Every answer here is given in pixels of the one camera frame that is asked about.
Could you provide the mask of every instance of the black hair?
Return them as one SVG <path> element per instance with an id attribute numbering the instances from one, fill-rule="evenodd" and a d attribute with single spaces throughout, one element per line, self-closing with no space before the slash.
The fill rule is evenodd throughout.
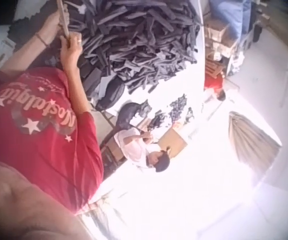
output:
<path id="1" fill-rule="evenodd" d="M 217 95 L 217 100 L 223 102 L 226 99 L 226 93 L 225 91 L 222 89 L 219 94 Z"/>
<path id="2" fill-rule="evenodd" d="M 158 162 L 154 165 L 154 168 L 157 173 L 163 172 L 169 167 L 171 161 L 169 156 L 170 149 L 171 148 L 168 146 L 166 148 L 166 151 L 163 150 L 161 151 L 163 155 L 158 158 Z"/>

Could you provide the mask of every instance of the graphic print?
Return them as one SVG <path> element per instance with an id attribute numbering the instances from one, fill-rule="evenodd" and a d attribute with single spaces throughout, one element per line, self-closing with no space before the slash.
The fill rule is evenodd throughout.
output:
<path id="1" fill-rule="evenodd" d="M 48 79 L 38 76 L 23 74 L 21 79 L 35 81 L 40 86 L 32 91 L 30 86 L 22 82 L 12 82 L 0 91 L 0 109 L 9 105 L 10 114 L 15 125 L 21 133 L 34 135 L 45 130 L 50 124 L 55 131 L 64 136 L 69 143 L 70 136 L 76 129 L 76 116 L 71 110 L 70 103 L 65 96 L 64 88 L 52 84 Z M 49 95 L 58 95 L 64 99 L 65 107 L 60 106 Z M 29 117 L 32 112 L 38 112 L 38 116 Z"/>

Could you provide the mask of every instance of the seated worker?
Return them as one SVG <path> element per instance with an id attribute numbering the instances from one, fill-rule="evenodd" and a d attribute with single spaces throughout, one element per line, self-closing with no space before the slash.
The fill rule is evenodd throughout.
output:
<path id="1" fill-rule="evenodd" d="M 152 144 L 153 136 L 150 132 L 140 134 L 132 127 L 122 130 L 114 136 L 126 159 L 141 168 L 155 168 L 157 173 L 163 172 L 170 165 L 168 147 L 161 150 L 158 144 Z"/>
<path id="2" fill-rule="evenodd" d="M 226 99 L 226 94 L 225 91 L 223 90 L 223 82 L 224 82 L 223 73 L 218 74 L 216 78 L 213 78 L 212 76 L 206 73 L 204 82 L 204 91 L 213 90 L 212 94 L 214 94 L 217 100 L 222 102 Z"/>
<path id="3" fill-rule="evenodd" d="M 0 68 L 0 239 L 91 239 L 75 214 L 102 183 L 103 162 L 77 66 L 82 35 L 61 37 L 63 71 L 28 69 L 59 23 L 57 11 Z"/>

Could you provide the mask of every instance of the bracelet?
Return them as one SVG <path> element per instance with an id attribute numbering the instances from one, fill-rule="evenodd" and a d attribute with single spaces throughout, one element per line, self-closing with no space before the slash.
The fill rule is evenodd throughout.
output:
<path id="1" fill-rule="evenodd" d="M 48 45 L 38 33 L 35 33 L 35 36 L 45 45 L 45 47 L 50 48 L 50 45 Z"/>

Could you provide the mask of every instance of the hand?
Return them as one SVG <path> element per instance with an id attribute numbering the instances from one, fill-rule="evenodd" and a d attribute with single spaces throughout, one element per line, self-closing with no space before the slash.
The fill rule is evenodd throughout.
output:
<path id="1" fill-rule="evenodd" d="M 141 137 L 142 137 L 143 139 L 151 139 L 151 138 L 153 138 L 153 135 L 152 135 L 149 131 L 147 131 L 147 132 L 144 132 L 144 133 L 141 135 Z"/>
<path id="2" fill-rule="evenodd" d="M 60 49 L 60 62 L 64 71 L 68 73 L 78 71 L 78 60 L 82 53 L 82 35 L 78 32 L 70 32 L 69 40 L 60 36 L 62 47 Z"/>
<path id="3" fill-rule="evenodd" d="M 68 12 L 68 6 L 66 4 L 63 5 L 64 7 L 64 16 L 66 23 L 70 22 L 70 15 Z M 51 44 L 55 37 L 57 36 L 60 27 L 60 11 L 57 10 L 56 12 L 52 13 L 45 21 L 43 27 L 39 31 L 39 35 L 41 38 L 47 43 Z"/>

